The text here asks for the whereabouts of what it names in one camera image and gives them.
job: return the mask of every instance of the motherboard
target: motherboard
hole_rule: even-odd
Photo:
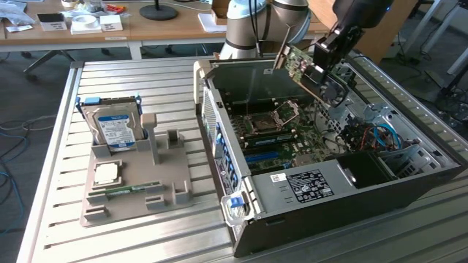
[[[252,175],[324,161],[329,148],[314,123],[316,107],[296,99],[236,104],[228,114]]]

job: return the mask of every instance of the aluminum slotted table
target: aluminum slotted table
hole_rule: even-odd
[[[464,260],[468,257],[468,177],[464,175],[432,189],[405,209],[246,258],[232,257],[193,110],[193,62],[200,59],[73,64],[17,262]],[[368,67],[376,78],[385,77],[370,64]],[[398,86],[390,87],[392,83],[388,83],[408,107],[414,107],[414,111],[425,110]],[[156,133],[178,128],[185,136],[196,204],[166,213],[82,228],[78,216],[92,137],[73,107],[74,98],[134,94],[142,97],[142,112],[157,113]]]

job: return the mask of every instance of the white label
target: white label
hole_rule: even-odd
[[[133,130],[126,126],[130,122],[128,115],[97,118],[102,136],[113,148],[126,148],[134,144]]]
[[[52,22],[52,23],[42,23],[41,27],[44,31],[56,31],[56,30],[66,30],[65,22]]]
[[[106,37],[105,40],[126,40],[126,37]]]
[[[273,174],[269,176],[272,182],[285,181],[285,174]]]
[[[30,25],[26,25],[26,26],[8,26],[6,27],[8,32],[18,32],[18,31],[28,30],[28,29],[32,29]]]

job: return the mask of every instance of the white label sticker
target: white label sticker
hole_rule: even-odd
[[[126,40],[126,37],[106,37],[105,40]]]
[[[5,28],[6,28],[8,32],[18,32],[18,31],[22,31],[22,30],[32,29],[32,26],[30,25],[26,25],[26,26],[8,26]]]
[[[272,182],[285,181],[285,174],[273,174],[269,176]]]
[[[97,120],[102,136],[110,147],[122,148],[134,144],[133,131],[126,126],[130,122],[128,115],[98,117]]]

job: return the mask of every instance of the blue latch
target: blue latch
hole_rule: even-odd
[[[244,200],[240,196],[230,198],[230,208],[241,207],[244,204]]]
[[[221,143],[221,139],[222,139],[222,134],[217,134],[216,136],[216,143],[220,144]]]
[[[100,97],[90,97],[85,98],[85,101],[82,102],[82,105],[89,106],[89,105],[97,105],[101,101]]]

